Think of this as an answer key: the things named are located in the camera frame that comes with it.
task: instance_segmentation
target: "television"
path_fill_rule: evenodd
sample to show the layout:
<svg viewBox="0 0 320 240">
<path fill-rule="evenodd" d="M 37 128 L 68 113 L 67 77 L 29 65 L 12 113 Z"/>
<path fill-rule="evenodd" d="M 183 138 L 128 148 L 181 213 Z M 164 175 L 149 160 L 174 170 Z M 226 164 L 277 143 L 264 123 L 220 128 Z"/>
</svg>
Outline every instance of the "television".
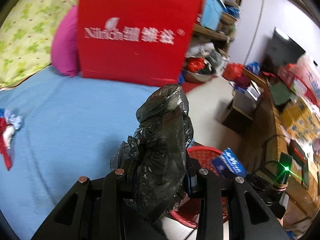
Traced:
<svg viewBox="0 0 320 240">
<path fill-rule="evenodd" d="M 262 71 L 277 73 L 280 66 L 297 63 L 306 51 L 283 31 L 275 27 L 261 66 Z"/>
</svg>

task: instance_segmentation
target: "bed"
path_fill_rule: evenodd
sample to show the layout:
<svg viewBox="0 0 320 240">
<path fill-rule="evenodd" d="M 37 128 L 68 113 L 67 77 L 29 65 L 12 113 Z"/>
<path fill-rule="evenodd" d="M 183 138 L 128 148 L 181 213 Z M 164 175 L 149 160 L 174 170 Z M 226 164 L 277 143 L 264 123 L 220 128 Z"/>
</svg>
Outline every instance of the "bed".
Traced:
<svg viewBox="0 0 320 240">
<path fill-rule="evenodd" d="M 50 64 L 53 35 L 77 1 L 7 1 L 0 12 L 0 89 L 15 87 Z"/>
<path fill-rule="evenodd" d="M 139 125 L 136 110 L 156 89 L 68 78 L 49 66 L 0 92 L 1 107 L 24 118 L 10 171 L 0 159 L 0 210 L 21 240 L 30 240 L 79 176 L 110 172 L 111 156 Z"/>
</svg>

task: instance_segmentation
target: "metal screw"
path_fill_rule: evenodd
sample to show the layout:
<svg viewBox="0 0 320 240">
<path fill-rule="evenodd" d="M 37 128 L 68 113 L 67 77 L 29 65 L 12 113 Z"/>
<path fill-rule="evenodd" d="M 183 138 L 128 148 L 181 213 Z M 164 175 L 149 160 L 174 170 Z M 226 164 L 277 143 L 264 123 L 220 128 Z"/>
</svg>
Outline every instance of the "metal screw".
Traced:
<svg viewBox="0 0 320 240">
<path fill-rule="evenodd" d="M 236 182 L 238 182 L 238 183 L 244 183 L 244 178 L 242 178 L 242 177 L 236 177 Z"/>
<path fill-rule="evenodd" d="M 81 183 L 81 184 L 84 184 L 85 182 L 87 182 L 88 178 L 86 176 L 81 176 L 79 177 L 78 181 Z"/>
<path fill-rule="evenodd" d="M 209 171 L 207 169 L 199 169 L 199 173 L 202 174 L 202 175 L 207 175 L 209 173 Z"/>
<path fill-rule="evenodd" d="M 124 169 L 116 169 L 115 170 L 115 174 L 117 174 L 117 175 L 122 175 L 122 174 L 124 174 Z"/>
</svg>

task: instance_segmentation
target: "metal basin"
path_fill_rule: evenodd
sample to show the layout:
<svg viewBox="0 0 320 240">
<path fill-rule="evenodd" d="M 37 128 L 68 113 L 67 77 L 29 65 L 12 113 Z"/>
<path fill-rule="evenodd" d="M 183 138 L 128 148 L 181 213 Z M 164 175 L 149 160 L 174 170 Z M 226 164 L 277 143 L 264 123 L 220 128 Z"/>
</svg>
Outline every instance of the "metal basin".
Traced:
<svg viewBox="0 0 320 240">
<path fill-rule="evenodd" d="M 195 84 L 206 83 L 207 81 L 211 80 L 215 76 L 215 74 L 203 75 L 203 74 L 193 73 L 185 69 L 182 70 L 182 75 L 185 81 L 190 83 L 195 83 Z"/>
</svg>

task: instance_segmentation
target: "pink pillow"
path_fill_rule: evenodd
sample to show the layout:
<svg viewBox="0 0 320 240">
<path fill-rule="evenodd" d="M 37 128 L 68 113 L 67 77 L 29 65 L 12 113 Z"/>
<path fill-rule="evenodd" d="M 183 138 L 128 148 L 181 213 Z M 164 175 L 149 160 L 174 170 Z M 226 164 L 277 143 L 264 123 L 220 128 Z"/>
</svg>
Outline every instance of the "pink pillow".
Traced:
<svg viewBox="0 0 320 240">
<path fill-rule="evenodd" d="M 79 73 L 77 20 L 78 8 L 73 6 L 60 23 L 51 47 L 52 65 L 60 73 L 70 77 Z"/>
</svg>

